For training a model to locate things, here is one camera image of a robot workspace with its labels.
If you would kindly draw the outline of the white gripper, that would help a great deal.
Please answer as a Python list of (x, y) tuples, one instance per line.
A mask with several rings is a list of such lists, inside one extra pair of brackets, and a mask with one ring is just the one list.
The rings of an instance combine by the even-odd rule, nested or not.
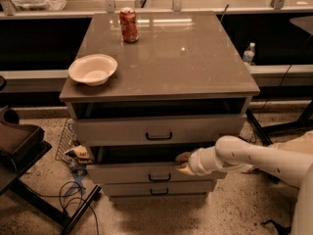
[(199, 148), (193, 153), (184, 152), (179, 154), (175, 161), (188, 162), (175, 167), (177, 171), (187, 175), (207, 175), (222, 168), (222, 162), (217, 157), (214, 147)]

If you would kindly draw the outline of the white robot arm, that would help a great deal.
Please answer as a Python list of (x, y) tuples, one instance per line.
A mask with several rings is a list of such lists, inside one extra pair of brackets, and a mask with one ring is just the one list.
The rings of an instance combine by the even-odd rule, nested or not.
[(214, 171), (240, 172), (259, 168), (299, 189), (291, 235), (313, 235), (312, 132), (269, 147), (247, 143), (235, 136), (220, 137), (214, 146), (184, 152), (176, 169), (189, 175)]

